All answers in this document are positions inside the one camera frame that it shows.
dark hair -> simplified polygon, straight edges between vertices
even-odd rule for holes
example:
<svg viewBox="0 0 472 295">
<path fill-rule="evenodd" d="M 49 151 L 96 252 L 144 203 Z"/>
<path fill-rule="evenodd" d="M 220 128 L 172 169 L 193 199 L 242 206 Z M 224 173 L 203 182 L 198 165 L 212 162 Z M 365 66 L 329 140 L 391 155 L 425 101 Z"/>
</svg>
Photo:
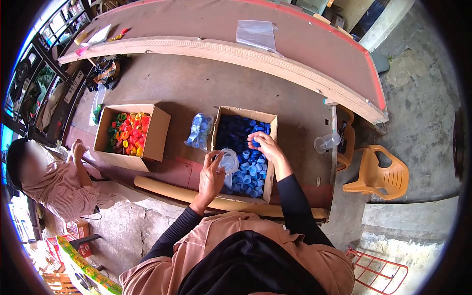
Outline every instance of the dark hair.
<svg viewBox="0 0 472 295">
<path fill-rule="evenodd" d="M 7 173 L 15 189 L 22 191 L 19 178 L 21 162 L 26 154 L 26 138 L 20 138 L 13 141 L 8 148 L 7 153 Z"/>
</svg>

red box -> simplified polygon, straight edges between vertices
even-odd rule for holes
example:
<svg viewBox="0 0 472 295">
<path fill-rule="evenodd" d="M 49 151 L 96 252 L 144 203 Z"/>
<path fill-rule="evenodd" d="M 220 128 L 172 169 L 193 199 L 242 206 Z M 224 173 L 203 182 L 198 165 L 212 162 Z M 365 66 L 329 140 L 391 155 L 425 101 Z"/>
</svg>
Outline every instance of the red box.
<svg viewBox="0 0 472 295">
<path fill-rule="evenodd" d="M 76 220 L 67 222 L 64 225 L 64 230 L 70 235 L 76 237 L 76 239 L 81 239 L 90 235 L 88 226 L 88 222 L 79 217 Z"/>
<path fill-rule="evenodd" d="M 63 236 L 66 240 L 74 241 L 77 240 L 75 237 L 72 235 L 65 235 Z M 48 237 L 46 238 L 46 244 L 48 245 L 49 248 L 49 253 L 54 257 L 54 259 L 58 260 L 61 265 L 64 265 L 62 262 L 61 256 L 60 256 L 60 251 L 59 251 L 59 244 L 57 243 L 57 240 L 55 237 Z M 92 251 L 90 250 L 90 245 L 89 243 L 84 243 L 79 246 L 79 254 L 82 255 L 82 257 L 89 257 L 92 255 Z"/>
</svg>

plastic bag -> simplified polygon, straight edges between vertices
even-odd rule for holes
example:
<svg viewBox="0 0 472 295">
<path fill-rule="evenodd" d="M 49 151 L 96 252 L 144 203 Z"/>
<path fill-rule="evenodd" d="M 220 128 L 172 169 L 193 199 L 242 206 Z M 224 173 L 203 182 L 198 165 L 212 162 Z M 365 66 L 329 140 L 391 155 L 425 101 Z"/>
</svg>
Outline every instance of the plastic bag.
<svg viewBox="0 0 472 295">
<path fill-rule="evenodd" d="M 98 84 L 97 93 L 92 102 L 92 109 L 90 110 L 89 125 L 97 126 L 100 121 L 101 110 L 103 109 L 103 98 L 105 98 L 105 93 L 107 89 L 105 85 Z"/>
<path fill-rule="evenodd" d="M 190 136 L 185 141 L 185 145 L 199 148 L 204 152 L 208 151 L 207 138 L 213 128 L 214 116 L 207 116 L 202 113 L 196 114 L 192 121 Z"/>
<path fill-rule="evenodd" d="M 238 20 L 236 42 L 281 55 L 275 49 L 274 31 L 278 31 L 278 29 L 272 24 L 272 22 L 261 20 Z"/>
<path fill-rule="evenodd" d="M 236 152 L 232 149 L 222 149 L 223 158 L 219 162 L 218 169 L 221 167 L 225 167 L 225 185 L 229 189 L 231 189 L 232 186 L 232 178 L 233 178 L 233 173 L 239 170 L 239 161 L 237 159 Z"/>
</svg>

black sleeve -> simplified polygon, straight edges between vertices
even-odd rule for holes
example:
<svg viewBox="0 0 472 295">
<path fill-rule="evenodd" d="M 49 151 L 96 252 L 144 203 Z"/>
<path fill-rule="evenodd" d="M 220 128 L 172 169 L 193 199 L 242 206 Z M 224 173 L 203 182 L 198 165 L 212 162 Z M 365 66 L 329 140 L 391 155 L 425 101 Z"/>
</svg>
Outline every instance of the black sleeve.
<svg viewBox="0 0 472 295">
<path fill-rule="evenodd" d="M 139 263 L 161 256 L 172 258 L 174 255 L 174 244 L 196 227 L 201 220 L 202 217 L 200 215 L 195 213 L 190 207 L 187 207 L 177 220 L 160 236 Z"/>
<path fill-rule="evenodd" d="M 277 182 L 285 226 L 291 234 L 304 234 L 304 243 L 334 247 L 313 218 L 305 193 L 292 174 Z"/>
</svg>

clear plastic cup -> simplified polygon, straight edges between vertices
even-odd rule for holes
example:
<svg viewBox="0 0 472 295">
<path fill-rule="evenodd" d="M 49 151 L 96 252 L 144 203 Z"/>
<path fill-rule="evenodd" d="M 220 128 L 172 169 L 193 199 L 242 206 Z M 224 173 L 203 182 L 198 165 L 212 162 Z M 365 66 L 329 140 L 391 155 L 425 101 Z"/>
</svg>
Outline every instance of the clear plastic cup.
<svg viewBox="0 0 472 295">
<path fill-rule="evenodd" d="M 337 146 L 341 142 L 341 137 L 337 133 L 317 137 L 313 141 L 313 147 L 318 154 L 323 154 L 327 150 Z"/>
</svg>

